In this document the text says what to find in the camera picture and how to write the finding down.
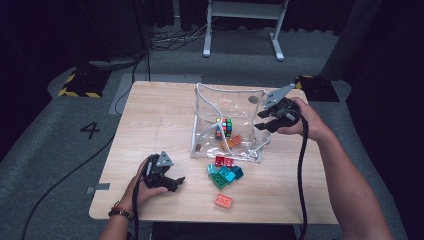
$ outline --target table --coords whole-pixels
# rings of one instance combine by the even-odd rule
[[[141,220],[301,224],[296,176],[302,137],[273,134],[271,143],[263,149],[262,163],[237,161],[244,176],[219,190],[207,174],[207,165],[214,159],[190,158],[195,87],[187,83],[134,83],[99,181],[110,183],[110,188],[96,191],[90,216],[108,219],[110,207],[120,200],[139,164],[148,155],[165,150],[174,162],[166,176],[184,176],[186,180],[176,192],[146,203],[139,213]],[[306,100],[301,90],[287,95],[293,96]],[[308,222],[337,224],[318,146],[311,140],[303,165]],[[230,209],[214,204],[218,193],[233,198]]]

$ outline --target transparent bag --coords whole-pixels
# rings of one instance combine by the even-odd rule
[[[260,163],[262,149],[271,141],[271,133],[260,131],[254,125],[269,120],[257,117],[267,92],[223,90],[201,83],[195,92],[191,157],[228,156]]]

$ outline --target handheld controller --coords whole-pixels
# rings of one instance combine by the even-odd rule
[[[165,177],[165,173],[173,165],[174,163],[164,151],[160,155],[150,155],[141,173],[146,186],[148,188],[166,187],[168,191],[175,192],[178,185],[184,182],[185,177],[178,178],[177,180]]]
[[[268,94],[264,111],[259,112],[260,118],[272,116],[274,119],[267,123],[255,124],[259,130],[268,130],[271,133],[276,132],[280,127],[291,127],[299,121],[300,108],[290,99],[284,97],[294,84],[280,88]]]

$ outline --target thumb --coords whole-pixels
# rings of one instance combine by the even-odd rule
[[[289,127],[281,127],[277,130],[277,132],[280,134],[287,134],[287,135],[296,134],[296,132],[293,131],[293,128],[289,128]]]
[[[168,192],[168,189],[166,187],[158,187],[158,188],[154,188],[152,195],[157,196],[165,192]]]

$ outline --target person's left hand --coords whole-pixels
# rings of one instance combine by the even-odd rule
[[[140,176],[143,166],[144,164],[146,164],[146,162],[147,162],[147,159],[145,159],[138,167],[137,174],[131,179],[127,189],[125,190],[124,195],[122,196],[121,201],[118,203],[119,207],[127,209],[129,211],[132,210],[133,190],[138,180],[138,176]],[[168,189],[166,187],[148,188],[146,184],[144,183],[144,181],[141,181],[139,189],[138,189],[137,207],[143,206],[150,198],[160,195],[167,191]]]

